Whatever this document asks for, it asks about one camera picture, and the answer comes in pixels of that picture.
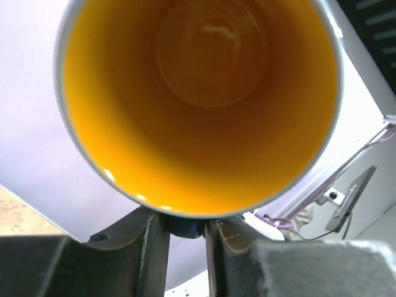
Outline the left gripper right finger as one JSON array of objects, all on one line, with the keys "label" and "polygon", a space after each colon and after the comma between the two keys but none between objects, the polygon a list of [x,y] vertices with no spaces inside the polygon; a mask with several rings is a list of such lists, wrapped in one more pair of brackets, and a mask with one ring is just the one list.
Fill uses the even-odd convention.
[{"label": "left gripper right finger", "polygon": [[240,217],[205,223],[210,296],[395,296],[395,254],[371,241],[273,241]]}]

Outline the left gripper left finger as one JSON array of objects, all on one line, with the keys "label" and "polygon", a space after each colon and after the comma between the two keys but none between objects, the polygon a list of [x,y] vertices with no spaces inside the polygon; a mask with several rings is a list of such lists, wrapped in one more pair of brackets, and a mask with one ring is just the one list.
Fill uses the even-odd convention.
[{"label": "left gripper left finger", "polygon": [[86,243],[3,236],[1,296],[163,296],[169,246],[165,215],[145,207]]}]

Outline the blue butterfly mug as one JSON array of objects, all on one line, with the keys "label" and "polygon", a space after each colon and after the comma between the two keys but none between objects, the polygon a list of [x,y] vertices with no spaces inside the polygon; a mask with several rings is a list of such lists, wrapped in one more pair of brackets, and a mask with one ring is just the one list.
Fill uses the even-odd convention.
[{"label": "blue butterfly mug", "polygon": [[112,188],[188,219],[257,209],[323,156],[342,102],[322,1],[70,1],[59,112]]}]

